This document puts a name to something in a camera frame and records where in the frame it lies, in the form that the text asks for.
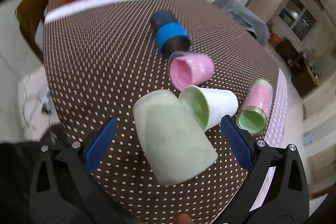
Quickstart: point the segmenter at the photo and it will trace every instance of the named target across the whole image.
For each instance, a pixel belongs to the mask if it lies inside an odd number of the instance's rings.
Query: window
[[[289,0],[279,17],[290,27],[300,41],[309,33],[316,20],[299,0]]]

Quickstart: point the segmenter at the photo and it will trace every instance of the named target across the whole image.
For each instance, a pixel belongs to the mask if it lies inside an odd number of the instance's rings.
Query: blue and black cup
[[[163,56],[169,58],[176,51],[187,52],[191,46],[190,38],[174,15],[161,10],[152,15],[155,41]]]

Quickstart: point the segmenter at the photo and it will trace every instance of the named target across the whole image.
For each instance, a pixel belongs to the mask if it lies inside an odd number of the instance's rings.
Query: pink cup
[[[179,91],[209,80],[214,71],[215,65],[209,56],[192,52],[176,57],[169,67],[170,79]]]

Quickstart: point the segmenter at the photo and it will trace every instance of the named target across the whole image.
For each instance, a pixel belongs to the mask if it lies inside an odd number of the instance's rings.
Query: window pane
[[[299,20],[299,22],[293,28],[293,32],[295,33],[297,38],[302,41],[303,38],[308,34],[310,29],[313,27],[315,22],[316,20],[311,15],[311,13],[309,11],[306,11],[302,18]]]
[[[287,12],[296,20],[304,5],[299,0],[290,0],[286,5]]]
[[[288,13],[285,9],[283,9],[279,15],[279,17],[288,25],[291,26],[295,19]]]

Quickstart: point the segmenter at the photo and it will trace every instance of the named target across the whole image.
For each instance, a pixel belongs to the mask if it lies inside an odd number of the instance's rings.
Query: chair
[[[48,0],[22,0],[15,14],[20,24],[20,31],[37,58],[43,63],[43,52],[35,41],[37,27],[44,23],[44,10]]]

